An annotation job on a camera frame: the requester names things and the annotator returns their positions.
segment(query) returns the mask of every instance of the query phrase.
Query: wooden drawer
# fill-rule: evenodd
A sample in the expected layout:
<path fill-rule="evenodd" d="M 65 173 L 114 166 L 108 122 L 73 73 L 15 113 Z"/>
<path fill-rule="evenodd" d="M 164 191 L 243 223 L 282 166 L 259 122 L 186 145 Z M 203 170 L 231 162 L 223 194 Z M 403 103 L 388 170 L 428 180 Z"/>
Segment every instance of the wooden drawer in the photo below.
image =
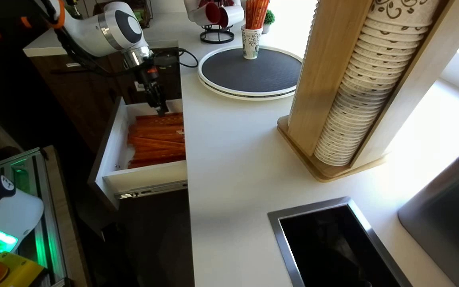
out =
<path fill-rule="evenodd" d="M 165 103 L 168 113 L 183 114 L 181 99 L 170 99 Z M 114 209 L 117 209 L 117 199 L 122 197 L 157 194 L 186 186 L 184 161 L 129 167 L 133 148 L 127 143 L 127 134 L 135 116 L 140 114 L 156 114 L 156 110 L 145 102 L 119 100 L 92 169 L 90 183 Z"/>

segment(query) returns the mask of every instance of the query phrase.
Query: small plant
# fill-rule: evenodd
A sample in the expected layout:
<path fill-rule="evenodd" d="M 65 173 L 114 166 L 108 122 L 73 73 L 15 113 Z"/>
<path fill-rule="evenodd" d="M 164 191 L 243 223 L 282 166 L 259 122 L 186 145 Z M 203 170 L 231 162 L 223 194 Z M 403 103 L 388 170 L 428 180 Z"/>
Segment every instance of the small plant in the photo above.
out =
<path fill-rule="evenodd" d="M 269 24 L 272 24 L 274 20 L 275 20 L 274 12 L 272 12 L 270 9 L 266 9 L 262 24 L 269 25 Z"/>

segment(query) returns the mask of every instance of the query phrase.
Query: white countertop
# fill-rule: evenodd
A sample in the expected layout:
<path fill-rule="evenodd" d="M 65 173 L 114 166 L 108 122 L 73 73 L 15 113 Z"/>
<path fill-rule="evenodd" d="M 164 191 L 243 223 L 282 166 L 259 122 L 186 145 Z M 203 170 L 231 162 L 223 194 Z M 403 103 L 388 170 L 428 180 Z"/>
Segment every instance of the white countertop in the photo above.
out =
<path fill-rule="evenodd" d="M 180 20 L 175 24 L 180 32 L 154 19 L 146 36 L 176 40 L 199 59 L 219 48 L 200 43 L 200 28 L 184 24 L 181 14 L 164 19 Z M 262 36 L 264 44 L 301 52 L 302 44 L 282 44 L 282 40 Z M 183 55 L 181 62 L 189 63 L 189 57 Z M 459 156 L 459 89 L 435 83 L 398 132 L 384 164 L 331 181 L 313 178 L 277 129 L 291 97 L 226 99 L 203 87 L 197 70 L 186 67 L 181 67 L 181 91 L 197 287 L 291 285 L 267 212 L 337 196 L 356 202 L 412 285 L 452 285 L 395 212 Z"/>

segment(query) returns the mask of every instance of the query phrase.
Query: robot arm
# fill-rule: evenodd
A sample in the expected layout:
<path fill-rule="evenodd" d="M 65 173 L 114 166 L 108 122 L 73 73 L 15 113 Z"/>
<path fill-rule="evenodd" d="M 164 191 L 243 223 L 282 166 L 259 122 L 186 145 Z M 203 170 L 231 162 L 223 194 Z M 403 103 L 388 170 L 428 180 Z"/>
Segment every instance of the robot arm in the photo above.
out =
<path fill-rule="evenodd" d="M 143 84 L 146 102 L 157 107 L 159 114 L 167 111 L 165 99 L 157 92 L 156 78 L 146 75 L 146 70 L 152 67 L 152 51 L 127 3 L 106 3 L 101 12 L 86 19 L 70 16 L 63 8 L 63 0 L 41 0 L 36 4 L 54 22 L 58 41 L 76 62 L 92 68 L 97 57 L 119 52 L 125 68 Z"/>

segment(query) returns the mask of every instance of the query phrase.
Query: stainless steel sink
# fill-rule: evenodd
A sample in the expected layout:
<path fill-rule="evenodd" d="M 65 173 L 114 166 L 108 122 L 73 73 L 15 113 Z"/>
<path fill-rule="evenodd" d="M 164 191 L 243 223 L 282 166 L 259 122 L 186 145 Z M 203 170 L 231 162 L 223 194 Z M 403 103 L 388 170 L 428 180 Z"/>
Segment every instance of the stainless steel sink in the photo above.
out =
<path fill-rule="evenodd" d="M 267 217 L 294 287 L 411 285 L 350 197 Z"/>

